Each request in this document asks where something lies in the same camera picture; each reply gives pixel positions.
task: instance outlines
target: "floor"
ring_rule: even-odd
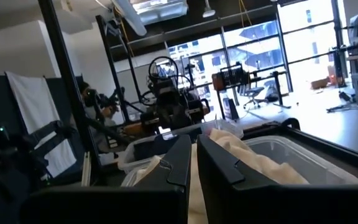
[[[338,97],[338,89],[327,88],[297,96],[292,94],[283,99],[284,105],[291,109],[283,109],[274,105],[261,105],[261,109],[244,111],[240,106],[240,121],[244,128],[266,121],[283,121],[289,117],[297,118],[301,130],[342,145],[358,152],[358,107],[351,110],[327,113],[326,109],[343,104]]]

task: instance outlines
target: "window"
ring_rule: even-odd
[[[278,37],[229,48],[230,65],[241,62],[245,70],[254,71],[283,63]]]
[[[309,0],[284,7],[279,6],[278,13],[283,32],[334,19],[330,0]]]
[[[305,92],[310,90],[310,83],[316,80],[324,79],[328,75],[334,75],[334,62],[330,62],[330,55],[324,55],[315,58],[289,64],[291,80],[295,92]]]
[[[323,54],[336,46],[333,23],[315,27],[313,32],[311,30],[305,29],[284,35],[288,62]]]
[[[185,44],[169,47],[171,58],[179,60],[181,57],[187,58],[192,55],[203,54],[223,48],[223,42],[220,34],[194,40]]]
[[[275,21],[265,22],[254,26],[232,30],[224,33],[224,40],[226,46],[248,42],[250,40],[257,40],[271,35],[278,34]]]

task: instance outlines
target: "white backdrop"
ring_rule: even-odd
[[[22,77],[11,72],[6,72],[6,74],[29,133],[33,133],[51,121],[60,120],[44,78]],[[54,135],[56,133],[45,137],[39,146]],[[50,151],[45,159],[49,162],[47,169],[52,177],[61,174],[76,162],[68,140],[64,140]]]

